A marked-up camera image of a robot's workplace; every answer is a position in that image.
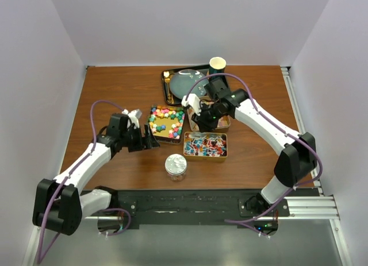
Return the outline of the gold tin of star candies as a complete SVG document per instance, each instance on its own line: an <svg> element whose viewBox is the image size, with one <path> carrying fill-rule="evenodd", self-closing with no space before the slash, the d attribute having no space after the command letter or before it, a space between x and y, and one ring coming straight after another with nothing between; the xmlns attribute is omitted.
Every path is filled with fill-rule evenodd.
<svg viewBox="0 0 368 266"><path fill-rule="evenodd" d="M186 112L182 107L152 105L148 124L160 142L180 144Z"/></svg>

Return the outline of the silver jar lid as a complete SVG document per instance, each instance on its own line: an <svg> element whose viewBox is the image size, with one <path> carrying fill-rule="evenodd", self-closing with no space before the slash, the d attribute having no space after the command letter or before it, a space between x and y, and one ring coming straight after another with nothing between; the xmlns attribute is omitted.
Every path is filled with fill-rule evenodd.
<svg viewBox="0 0 368 266"><path fill-rule="evenodd" d="M166 159L164 166L170 175L181 175L187 169L187 161L180 154L172 154Z"/></svg>

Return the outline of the clear glass jar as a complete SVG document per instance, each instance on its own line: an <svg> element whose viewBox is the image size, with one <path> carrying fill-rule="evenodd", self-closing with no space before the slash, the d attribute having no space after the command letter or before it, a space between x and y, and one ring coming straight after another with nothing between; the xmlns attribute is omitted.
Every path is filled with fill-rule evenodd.
<svg viewBox="0 0 368 266"><path fill-rule="evenodd" d="M165 170L174 182L181 182L186 176L187 161L180 154L172 154L166 159Z"/></svg>

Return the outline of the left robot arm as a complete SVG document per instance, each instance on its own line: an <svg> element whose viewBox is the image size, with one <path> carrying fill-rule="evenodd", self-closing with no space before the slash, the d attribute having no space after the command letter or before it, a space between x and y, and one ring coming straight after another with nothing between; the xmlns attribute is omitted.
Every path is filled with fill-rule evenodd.
<svg viewBox="0 0 368 266"><path fill-rule="evenodd" d="M35 226L69 236L82 219L98 211L105 215L118 212L116 190L104 186L87 194L82 190L122 148L135 152L159 147L149 124L140 126L141 115L139 109L112 114L106 132L99 133L77 161L53 179L38 183L32 215Z"/></svg>

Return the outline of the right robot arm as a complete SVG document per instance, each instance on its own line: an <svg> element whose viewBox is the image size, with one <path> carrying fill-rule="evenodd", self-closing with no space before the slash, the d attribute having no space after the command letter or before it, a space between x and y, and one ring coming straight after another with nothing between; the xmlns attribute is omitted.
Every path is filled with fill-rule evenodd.
<svg viewBox="0 0 368 266"><path fill-rule="evenodd" d="M209 105L193 92L185 95L181 102L183 107L192 109L191 118L200 132L213 131L221 117L230 116L251 128L278 155L274 176L260 193L246 201L247 209L270 215L276 210L277 202L316 168L315 138L278 121L256 102L247 88L232 91L221 78L213 79L204 88L211 100Z"/></svg>

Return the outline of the tin of gummy candies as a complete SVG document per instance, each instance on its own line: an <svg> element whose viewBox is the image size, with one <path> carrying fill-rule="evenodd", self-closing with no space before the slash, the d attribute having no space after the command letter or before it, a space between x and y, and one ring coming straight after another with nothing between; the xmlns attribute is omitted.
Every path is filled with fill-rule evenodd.
<svg viewBox="0 0 368 266"><path fill-rule="evenodd" d="M209 106L213 104L213 102L209 98L201 98L203 100L203 104ZM191 119L192 115L194 114L193 109L190 107L187 109L187 116L189 120L189 125L192 132L199 132L199 126ZM216 133L225 133L229 130L229 127L231 125L231 120L229 116L221 117L218 121L217 128L214 130Z"/></svg>

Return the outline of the tin of lollipops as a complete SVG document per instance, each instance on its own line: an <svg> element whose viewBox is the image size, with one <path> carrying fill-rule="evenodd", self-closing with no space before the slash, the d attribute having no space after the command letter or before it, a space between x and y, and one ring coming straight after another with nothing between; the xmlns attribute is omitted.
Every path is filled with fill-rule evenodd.
<svg viewBox="0 0 368 266"><path fill-rule="evenodd" d="M189 160L222 163L228 157L228 137L225 133L186 132L183 155Z"/></svg>

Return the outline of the black serving tray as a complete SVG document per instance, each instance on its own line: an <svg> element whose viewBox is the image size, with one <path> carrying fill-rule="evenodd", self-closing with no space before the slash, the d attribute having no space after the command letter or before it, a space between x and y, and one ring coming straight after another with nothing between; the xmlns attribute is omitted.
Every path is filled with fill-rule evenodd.
<svg viewBox="0 0 368 266"><path fill-rule="evenodd" d="M178 67L161 74L164 98L168 105L179 106L195 82L215 73L210 64Z"/></svg>

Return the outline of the gold spoon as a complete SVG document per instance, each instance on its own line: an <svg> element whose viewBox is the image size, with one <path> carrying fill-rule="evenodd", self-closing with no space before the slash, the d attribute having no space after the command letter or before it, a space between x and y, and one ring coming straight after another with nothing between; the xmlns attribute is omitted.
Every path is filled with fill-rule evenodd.
<svg viewBox="0 0 368 266"><path fill-rule="evenodd" d="M166 101L168 104L172 104L173 96L170 92L170 73L168 71L164 71L163 77L164 77L164 85L165 85L165 90L166 90Z"/></svg>

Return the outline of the blue ceramic plate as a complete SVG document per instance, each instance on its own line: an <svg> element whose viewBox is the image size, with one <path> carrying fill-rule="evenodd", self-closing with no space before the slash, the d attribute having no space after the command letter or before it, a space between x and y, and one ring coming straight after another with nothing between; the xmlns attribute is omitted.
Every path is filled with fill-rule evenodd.
<svg viewBox="0 0 368 266"><path fill-rule="evenodd" d="M196 81L200 80L205 75L197 70L186 69L177 72L172 76L169 83L169 88L171 93L178 99L182 99ZM197 84L193 90L192 94L196 94L198 97L203 97L206 95L206 90L204 86L208 84L208 79L204 79Z"/></svg>

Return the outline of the dark green cup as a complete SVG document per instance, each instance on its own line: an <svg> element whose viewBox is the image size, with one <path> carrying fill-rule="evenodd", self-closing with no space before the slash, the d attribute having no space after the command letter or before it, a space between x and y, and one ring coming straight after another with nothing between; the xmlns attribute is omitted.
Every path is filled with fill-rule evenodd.
<svg viewBox="0 0 368 266"><path fill-rule="evenodd" d="M217 74L222 74L227 66L227 62L222 57L213 57L209 60L208 75L215 77Z"/></svg>

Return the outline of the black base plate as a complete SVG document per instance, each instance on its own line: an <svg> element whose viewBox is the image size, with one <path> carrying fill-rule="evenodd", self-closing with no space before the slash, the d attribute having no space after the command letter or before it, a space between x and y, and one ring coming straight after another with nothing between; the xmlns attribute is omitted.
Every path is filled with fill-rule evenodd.
<svg viewBox="0 0 368 266"><path fill-rule="evenodd" d="M260 213L247 200L258 190L118 190L119 207L132 217L131 229L141 225L226 225Z"/></svg>

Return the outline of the aluminium frame rail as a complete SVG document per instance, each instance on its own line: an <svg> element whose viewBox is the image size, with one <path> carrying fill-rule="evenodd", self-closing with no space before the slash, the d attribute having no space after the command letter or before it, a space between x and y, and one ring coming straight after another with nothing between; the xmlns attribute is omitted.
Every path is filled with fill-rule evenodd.
<svg viewBox="0 0 368 266"><path fill-rule="evenodd" d="M275 215L248 226L141 225L116 212L85 218L71 236L36 226L23 265L35 265L39 245L44 265L351 265L335 198L300 189L285 198Z"/></svg>

